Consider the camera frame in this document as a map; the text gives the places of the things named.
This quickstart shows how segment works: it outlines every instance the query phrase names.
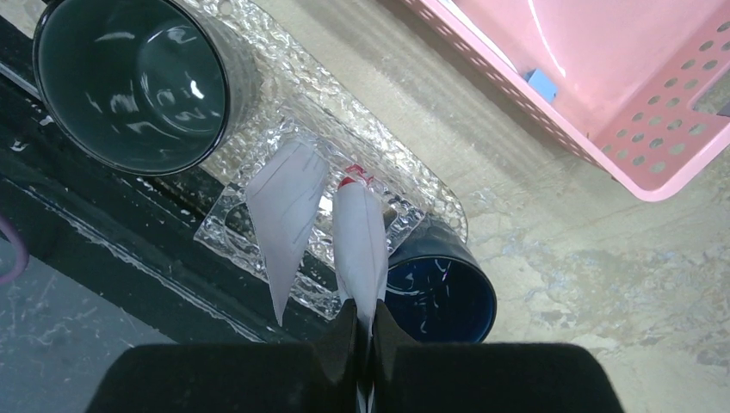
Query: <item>table surface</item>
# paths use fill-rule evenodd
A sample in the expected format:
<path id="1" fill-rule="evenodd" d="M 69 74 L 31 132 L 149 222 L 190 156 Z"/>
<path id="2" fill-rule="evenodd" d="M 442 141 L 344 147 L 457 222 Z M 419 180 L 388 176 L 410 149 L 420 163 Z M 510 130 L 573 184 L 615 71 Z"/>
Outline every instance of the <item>table surface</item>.
<path id="1" fill-rule="evenodd" d="M 31 34 L 34 1 L 0 0 L 0 14 Z M 643 203 L 564 152 L 402 4 L 256 3 L 460 197 L 498 292 L 488 342 L 582 345 L 628 411 L 730 405 L 728 152 L 677 196 Z"/>

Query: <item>small blue cube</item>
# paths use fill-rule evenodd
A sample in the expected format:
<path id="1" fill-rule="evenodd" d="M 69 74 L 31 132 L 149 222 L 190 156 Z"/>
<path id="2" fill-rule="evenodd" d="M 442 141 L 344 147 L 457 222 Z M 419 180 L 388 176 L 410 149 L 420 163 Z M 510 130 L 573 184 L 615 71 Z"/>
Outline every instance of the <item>small blue cube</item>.
<path id="1" fill-rule="evenodd" d="M 540 69 L 535 69 L 524 76 L 527 83 L 548 103 L 553 103 L 558 95 L 558 87 Z"/>

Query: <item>purple handle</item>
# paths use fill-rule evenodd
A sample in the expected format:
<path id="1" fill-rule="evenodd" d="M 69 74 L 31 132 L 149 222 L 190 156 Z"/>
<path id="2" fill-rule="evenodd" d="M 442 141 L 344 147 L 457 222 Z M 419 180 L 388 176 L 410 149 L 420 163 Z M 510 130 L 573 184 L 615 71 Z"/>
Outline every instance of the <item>purple handle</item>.
<path id="1" fill-rule="evenodd" d="M 0 214 L 0 231 L 3 232 L 5 237 L 7 237 L 10 241 L 10 244 L 15 248 L 15 265 L 10 272 L 0 275 L 1 286 L 11 282 L 25 271 L 25 268 L 28 266 L 30 256 L 28 255 L 28 248 L 26 248 L 20 234 L 18 234 L 15 227 L 2 214 Z"/>

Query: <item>transparent plastic wrap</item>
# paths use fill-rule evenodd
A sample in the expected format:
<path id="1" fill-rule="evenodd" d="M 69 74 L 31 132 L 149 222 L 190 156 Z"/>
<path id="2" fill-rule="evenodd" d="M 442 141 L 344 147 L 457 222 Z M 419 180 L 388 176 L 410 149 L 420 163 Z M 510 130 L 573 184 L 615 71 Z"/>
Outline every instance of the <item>transparent plastic wrap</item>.
<path id="1" fill-rule="evenodd" d="M 262 74 L 260 102 L 246 127 L 222 145 L 202 168 L 226 184 L 195 239 L 266 280 L 244 189 L 282 143 L 306 139 L 331 167 L 304 263 L 292 297 L 323 317 L 339 311 L 333 274 L 312 270 L 316 259 L 333 268 L 331 200 L 345 176 L 367 181 L 383 203 L 390 252 L 425 213 L 434 213 L 467 239 L 461 203 L 352 94 L 254 3 L 185 2 L 218 18 L 253 45 Z"/>

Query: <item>cup rim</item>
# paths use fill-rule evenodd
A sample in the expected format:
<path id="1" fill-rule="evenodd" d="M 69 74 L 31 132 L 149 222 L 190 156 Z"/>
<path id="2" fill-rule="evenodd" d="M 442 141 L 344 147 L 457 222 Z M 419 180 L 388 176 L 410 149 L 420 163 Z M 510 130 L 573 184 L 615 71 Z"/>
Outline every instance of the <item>cup rim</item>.
<path id="1" fill-rule="evenodd" d="M 412 256 L 406 260 L 397 262 L 393 265 L 388 266 L 388 273 L 390 274 L 391 270 L 405 264 L 409 264 L 411 262 L 422 260 L 422 259 L 443 259 L 443 260 L 451 260 L 454 262 L 458 262 L 459 264 L 466 265 L 470 267 L 473 271 L 475 271 L 477 274 L 479 274 L 479 278 L 482 279 L 482 282 L 486 287 L 489 289 L 489 293 L 492 296 L 492 316 L 489 319 L 489 325 L 487 325 L 486 330 L 484 334 L 478 338 L 475 342 L 483 342 L 487 336 L 489 336 L 490 331 L 492 331 L 492 327 L 494 327 L 494 323 L 497 321 L 497 292 L 494 290 L 494 286 L 492 285 L 492 282 L 489 281 L 489 277 L 486 276 L 485 272 L 479 268 L 479 266 L 475 265 L 473 262 L 463 260 L 456 256 L 447 256 L 447 255 L 440 255 L 440 254 L 424 254 L 421 256 Z"/>
<path id="2" fill-rule="evenodd" d="M 112 162 L 109 159 L 102 157 L 98 153 L 92 151 L 89 149 L 80 139 L 73 136 L 71 131 L 68 130 L 68 128 L 64 125 L 64 122 L 60 121 L 60 116 L 56 113 L 56 111 L 53 109 L 53 105 L 51 105 L 50 101 L 48 100 L 47 94 L 46 94 L 46 88 L 43 84 L 43 81 L 40 78 L 40 60 L 39 60 L 39 53 L 40 53 L 40 37 L 43 35 L 44 28 L 46 27 L 48 20 L 51 17 L 51 14 L 55 9 L 59 7 L 60 4 L 62 4 L 65 0 L 52 0 L 48 3 L 46 6 L 46 9 L 43 10 L 43 13 L 40 15 L 40 19 L 38 21 L 38 24 L 35 26 L 34 34 L 33 34 L 33 74 L 35 77 L 35 83 L 36 87 L 38 88 L 38 94 L 40 96 L 40 100 L 43 102 L 43 105 L 46 107 L 46 110 L 51 115 L 53 120 L 55 121 L 56 125 L 59 127 L 61 132 L 66 135 L 68 139 L 70 139 L 78 148 L 80 148 L 84 153 L 89 155 L 90 157 L 94 158 L 96 161 L 103 163 L 104 165 L 113 168 L 115 170 L 119 170 L 121 172 L 126 172 L 128 174 L 133 174 L 136 176 L 169 176 L 169 175 L 175 175 L 181 172 L 184 172 L 185 170 L 189 170 L 191 168 L 194 168 L 195 166 L 202 163 L 204 160 L 206 160 L 210 155 L 218 148 L 221 141 L 223 140 L 223 137 L 226 133 L 226 128 L 228 125 L 228 121 L 230 118 L 230 112 L 231 112 L 231 88 L 230 88 L 230 80 L 228 78 L 228 73 L 226 72 L 226 67 L 223 64 L 223 59 L 220 57 L 220 53 L 218 52 L 218 49 L 215 47 L 215 44 L 213 43 L 213 40 L 208 35 L 207 31 L 203 29 L 203 26 L 193 17 L 193 15 L 187 11 L 183 6 L 176 4 L 172 0 L 154 0 L 158 2 L 163 2 L 171 6 L 172 9 L 180 13 L 185 19 L 187 19 L 194 27 L 195 29 L 201 34 L 203 39 L 207 42 L 208 46 L 211 48 L 211 51 L 213 51 L 213 56 L 215 57 L 215 61 L 218 64 L 218 67 L 220 68 L 220 72 L 223 79 L 223 96 L 224 96 L 224 105 L 226 110 L 223 113 L 223 120 L 220 123 L 220 129 L 215 134 L 215 137 L 212 139 L 211 144 L 208 146 L 208 148 L 198 157 L 196 157 L 194 160 L 192 160 L 190 163 L 187 163 L 179 168 L 174 168 L 171 170 L 163 170 L 163 171 L 157 171 L 157 172 L 151 172 L 148 170 L 138 170 L 135 168 L 129 168 L 125 165 L 118 164 L 116 162 Z"/>

